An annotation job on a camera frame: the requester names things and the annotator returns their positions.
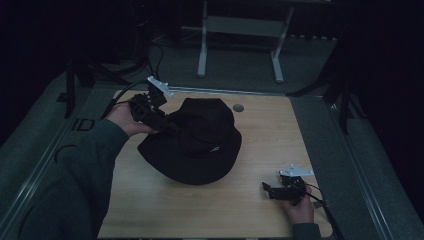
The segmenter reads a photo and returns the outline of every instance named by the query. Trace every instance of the gray floor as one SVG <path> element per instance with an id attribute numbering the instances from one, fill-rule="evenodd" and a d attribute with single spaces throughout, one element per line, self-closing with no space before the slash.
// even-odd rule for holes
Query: gray floor
<path id="1" fill-rule="evenodd" d="M 318 76 L 334 41 L 290 38 L 280 56 L 285 82 L 277 84 L 269 52 L 221 46 L 211 42 L 206 76 L 196 76 L 199 57 L 198 38 L 190 37 L 182 45 L 166 38 L 156 41 L 164 49 L 159 73 L 172 88 L 201 88 L 284 95 L 312 83 Z M 151 49 L 153 64 L 159 48 Z M 143 80 L 141 71 L 126 76 L 129 81 Z M 0 230 L 16 236 L 16 224 L 25 207 L 24 195 L 35 195 L 48 182 L 31 173 L 39 164 L 52 158 L 58 145 L 74 141 L 70 129 L 76 119 L 96 118 L 112 94 L 122 88 L 98 80 L 93 89 L 77 88 L 77 108 L 64 119 L 65 105 L 56 102 L 64 88 L 64 76 L 58 77 L 34 104 L 25 120 L 0 150 Z M 424 239 L 423 225 L 415 214 L 393 169 L 368 121 L 352 111 L 348 120 L 349 135 L 337 124 L 337 105 L 325 104 L 320 96 L 325 87 L 306 96 L 292 98 L 302 136 L 318 183 L 324 191 L 346 239 Z"/>

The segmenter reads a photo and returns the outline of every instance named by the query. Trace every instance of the tabletop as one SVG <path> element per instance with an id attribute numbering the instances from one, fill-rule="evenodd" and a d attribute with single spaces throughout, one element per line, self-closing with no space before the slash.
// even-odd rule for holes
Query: tabletop
<path id="1" fill-rule="evenodd" d="M 121 99 L 132 97 L 128 91 Z M 278 170 L 295 164 L 312 166 L 290 100 L 257 94 L 175 92 L 161 106 L 178 110 L 185 98 L 220 98 L 233 110 L 242 145 L 232 170 L 207 185 L 175 182 L 149 165 L 136 135 L 117 157 L 109 212 L 100 238 L 266 238 L 289 237 L 291 225 L 278 201 L 270 200 L 262 182 L 281 187 Z M 303 179 L 318 186 L 314 176 Z M 320 197 L 318 190 L 313 195 Z M 332 229 L 324 211 L 315 211 L 323 237 Z"/>

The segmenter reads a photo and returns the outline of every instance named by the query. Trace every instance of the black hat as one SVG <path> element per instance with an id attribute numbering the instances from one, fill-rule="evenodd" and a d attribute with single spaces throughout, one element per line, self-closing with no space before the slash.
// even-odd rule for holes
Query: black hat
<path id="1" fill-rule="evenodd" d="M 233 167 L 241 146 L 234 116 L 221 99 L 186 98 L 169 114 L 173 127 L 148 135 L 138 146 L 146 161 L 185 184 L 217 181 Z"/>

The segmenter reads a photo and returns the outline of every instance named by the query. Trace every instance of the person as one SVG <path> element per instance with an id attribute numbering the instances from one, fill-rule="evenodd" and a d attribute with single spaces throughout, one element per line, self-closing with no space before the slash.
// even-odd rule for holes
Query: person
<path id="1" fill-rule="evenodd" d="M 135 122 L 128 103 L 121 103 L 78 145 L 59 152 L 55 170 L 60 177 L 44 189 L 23 219 L 19 239 L 97 239 L 109 208 L 115 159 L 127 140 L 139 133 L 157 131 Z M 295 240 L 321 239 L 308 196 L 296 206 L 287 201 L 281 205 L 293 224 Z"/>
<path id="2" fill-rule="evenodd" d="M 311 188 L 308 185 L 306 185 L 306 192 L 311 194 Z M 321 239 L 319 226 L 314 223 L 314 206 L 308 194 L 296 206 L 293 206 L 291 201 L 281 201 L 281 206 L 292 224 L 294 240 Z"/>

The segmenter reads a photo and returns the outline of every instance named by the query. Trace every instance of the sleeve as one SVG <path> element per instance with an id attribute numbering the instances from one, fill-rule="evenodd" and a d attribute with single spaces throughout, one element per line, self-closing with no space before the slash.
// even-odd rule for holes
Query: sleeve
<path id="1" fill-rule="evenodd" d="M 101 120 L 57 162 L 47 187 L 21 225 L 20 239 L 96 239 L 109 208 L 115 159 L 128 136 Z"/>
<path id="2" fill-rule="evenodd" d="M 293 240 L 321 240 L 318 224 L 300 223 L 293 225 Z"/>

